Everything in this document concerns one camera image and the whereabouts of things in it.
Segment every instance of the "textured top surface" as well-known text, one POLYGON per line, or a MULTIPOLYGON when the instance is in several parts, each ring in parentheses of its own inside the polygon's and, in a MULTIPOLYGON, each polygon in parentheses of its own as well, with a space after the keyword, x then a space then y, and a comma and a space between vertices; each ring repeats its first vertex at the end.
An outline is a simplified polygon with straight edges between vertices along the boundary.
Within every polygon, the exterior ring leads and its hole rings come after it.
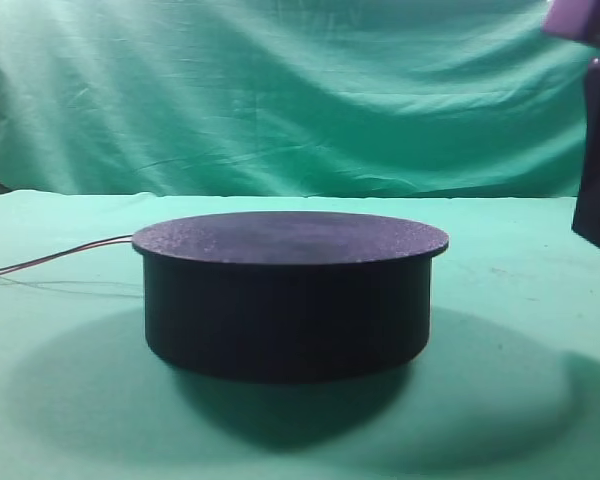
POLYGON ((445 232, 419 222, 335 212, 240 212, 181 218, 133 237, 150 252, 222 263, 316 265, 419 255, 448 246, 445 232))

